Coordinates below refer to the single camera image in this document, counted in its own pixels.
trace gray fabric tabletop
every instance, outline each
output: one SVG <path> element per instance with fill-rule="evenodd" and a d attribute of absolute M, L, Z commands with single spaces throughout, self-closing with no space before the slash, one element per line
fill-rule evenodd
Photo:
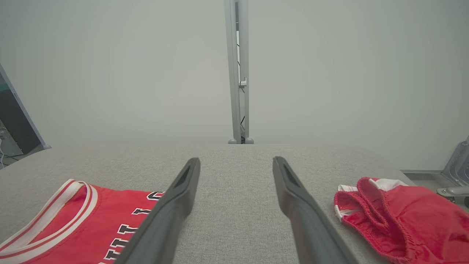
<path fill-rule="evenodd" d="M 0 242 L 23 228 L 67 180 L 116 190 L 165 191 L 188 159 L 201 172 L 194 208 L 175 264 L 298 263 L 290 222 L 281 212 L 272 158 L 286 158 L 360 263 L 387 263 L 333 211 L 338 184 L 361 177 L 400 179 L 383 158 L 362 148 L 291 145 L 109 145 L 52 148 L 0 170 Z"/>

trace white and red striped collar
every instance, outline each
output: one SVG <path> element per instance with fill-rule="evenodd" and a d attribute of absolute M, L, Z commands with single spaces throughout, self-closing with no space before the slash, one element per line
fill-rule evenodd
<path fill-rule="evenodd" d="M 86 187 L 86 198 L 75 217 L 57 232 L 30 244 L 83 186 Z M 29 224 L 0 244 L 0 262 L 21 263 L 48 251 L 69 236 L 91 214 L 97 202 L 98 192 L 93 186 L 82 181 L 69 179 L 55 192 Z"/>

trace white wall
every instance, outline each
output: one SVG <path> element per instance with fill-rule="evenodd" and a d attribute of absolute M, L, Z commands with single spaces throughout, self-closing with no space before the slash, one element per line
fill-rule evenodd
<path fill-rule="evenodd" d="M 0 63 L 52 147 L 233 137 L 223 1 L 0 0 Z"/>
<path fill-rule="evenodd" d="M 250 136 L 442 170 L 469 135 L 469 1 L 250 1 Z"/>

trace jersey lettering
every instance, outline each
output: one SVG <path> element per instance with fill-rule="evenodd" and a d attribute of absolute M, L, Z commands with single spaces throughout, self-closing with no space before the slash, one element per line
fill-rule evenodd
<path fill-rule="evenodd" d="M 110 249 L 107 251 L 106 257 L 104 259 L 111 260 L 111 259 L 117 259 L 119 256 L 119 252 L 116 252 L 114 249 Z"/>
<path fill-rule="evenodd" d="M 125 245 L 127 244 L 127 242 L 128 242 L 128 240 L 115 238 L 114 241 L 111 243 L 110 247 L 112 247 L 112 248 L 116 248 L 116 247 L 124 248 Z"/>
<path fill-rule="evenodd" d="M 135 233 L 137 229 L 138 227 L 130 227 L 129 225 L 122 224 L 119 227 L 119 230 L 117 231 L 117 233 L 119 234 Z"/>
<path fill-rule="evenodd" d="M 138 215 L 138 214 L 148 215 L 150 212 L 151 212 L 150 209 L 135 208 L 135 211 L 132 213 L 132 215 Z"/>
<path fill-rule="evenodd" d="M 152 192 L 151 194 L 149 194 L 147 196 L 147 199 L 148 200 L 159 200 L 164 194 L 165 194 L 165 192 Z"/>

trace basketball jersey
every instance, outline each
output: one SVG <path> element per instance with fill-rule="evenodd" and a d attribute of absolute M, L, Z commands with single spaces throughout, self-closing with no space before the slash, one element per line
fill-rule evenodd
<path fill-rule="evenodd" d="M 27 226 L 0 244 L 0 264 L 110 264 L 163 194 L 69 179 Z"/>

